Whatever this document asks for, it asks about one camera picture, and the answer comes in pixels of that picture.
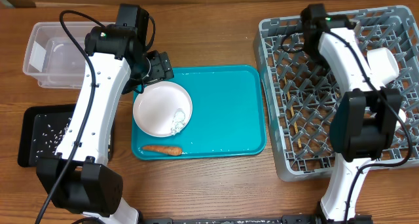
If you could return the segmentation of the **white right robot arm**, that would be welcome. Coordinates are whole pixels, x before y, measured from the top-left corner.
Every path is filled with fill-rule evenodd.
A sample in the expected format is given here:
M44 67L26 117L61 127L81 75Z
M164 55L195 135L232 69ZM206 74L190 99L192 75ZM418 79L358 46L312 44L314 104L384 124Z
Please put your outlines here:
M344 14L327 14L322 4L308 5L301 23L303 50L330 68L341 97L329 128L335 165L319 217L322 223L371 223L371 217L356 217L355 204L368 171L379 165L406 119L401 94L386 86L398 77L399 66L385 47L362 53L357 23Z

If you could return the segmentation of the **wooden chopstick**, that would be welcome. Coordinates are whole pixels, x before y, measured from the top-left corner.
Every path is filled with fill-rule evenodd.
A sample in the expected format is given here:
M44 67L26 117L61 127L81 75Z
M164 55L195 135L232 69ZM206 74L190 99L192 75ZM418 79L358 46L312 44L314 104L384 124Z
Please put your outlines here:
M290 112L291 112L291 118L293 118L295 116L293 106L290 107ZM299 132L299 129L298 129L296 121L294 121L293 126L295 129L295 134L297 135L297 133ZM298 148L302 148L301 140L299 138L297 139L297 144L298 144Z
M290 95L290 93L289 93L289 90L290 90L290 88L292 87L292 81L289 81L289 80L287 80L287 78L286 77L284 77L283 78L284 79L284 83L285 83L285 86L284 86L284 89L283 89L283 91L285 92L285 95L287 96L287 99L288 100L290 100L291 99L291 95Z

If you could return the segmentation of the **white bowl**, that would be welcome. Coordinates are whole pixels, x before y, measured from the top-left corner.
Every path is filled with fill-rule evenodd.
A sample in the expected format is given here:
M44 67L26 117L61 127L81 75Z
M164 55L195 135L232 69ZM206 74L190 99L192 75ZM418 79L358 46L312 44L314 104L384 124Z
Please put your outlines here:
M387 85L399 76L399 66L393 53L385 48L377 48L367 52L367 61L373 77Z

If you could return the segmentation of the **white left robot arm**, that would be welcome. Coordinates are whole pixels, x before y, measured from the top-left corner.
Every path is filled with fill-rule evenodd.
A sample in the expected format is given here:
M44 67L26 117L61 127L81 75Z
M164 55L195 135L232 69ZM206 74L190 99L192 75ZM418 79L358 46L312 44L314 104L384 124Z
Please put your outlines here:
M152 49L155 37L147 29L154 25L145 9L122 4L115 23L96 22L78 46L85 71L71 122L55 153L36 166L45 204L79 214L83 222L143 222L123 199L122 177L107 164L120 97L173 78L168 55Z

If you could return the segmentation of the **white cup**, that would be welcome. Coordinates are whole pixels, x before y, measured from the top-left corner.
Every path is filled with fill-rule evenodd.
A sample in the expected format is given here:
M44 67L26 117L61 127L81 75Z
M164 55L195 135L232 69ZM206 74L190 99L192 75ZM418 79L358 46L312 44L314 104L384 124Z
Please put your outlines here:
M407 116L402 109L399 110L398 116L399 116L399 118L401 119L402 122L405 122L406 119L407 119ZM401 128L401 123L399 121L397 121L396 126L395 126L395 130L398 130L399 128Z

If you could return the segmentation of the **white tissue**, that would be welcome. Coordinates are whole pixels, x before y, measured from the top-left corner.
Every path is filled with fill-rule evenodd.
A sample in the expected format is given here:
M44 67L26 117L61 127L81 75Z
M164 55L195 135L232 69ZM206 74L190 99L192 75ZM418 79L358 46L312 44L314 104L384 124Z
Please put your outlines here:
M182 131L186 125L186 114L182 109L178 109L173 116L171 124L171 135L176 135Z

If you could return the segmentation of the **food scraps rice and nuts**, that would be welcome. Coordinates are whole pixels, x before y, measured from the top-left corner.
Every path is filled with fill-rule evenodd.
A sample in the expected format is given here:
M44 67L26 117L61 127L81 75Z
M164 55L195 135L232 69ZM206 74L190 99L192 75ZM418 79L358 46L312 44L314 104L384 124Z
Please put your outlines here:
M52 119L46 115L40 117L36 122L37 126L34 127L37 131L33 133L33 142L37 147L36 152L38 154L54 154L63 140L70 122L71 117L64 117L63 119Z

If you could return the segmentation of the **pink round plate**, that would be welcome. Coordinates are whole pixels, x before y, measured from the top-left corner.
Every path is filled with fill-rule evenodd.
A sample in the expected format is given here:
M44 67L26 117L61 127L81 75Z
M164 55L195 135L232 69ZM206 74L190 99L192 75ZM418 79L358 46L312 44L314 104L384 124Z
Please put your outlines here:
M179 84L163 81L147 86L143 93L137 95L133 117L138 128L144 133L165 138L172 136L171 124L178 109L182 109L186 114L187 125L193 111L189 93Z

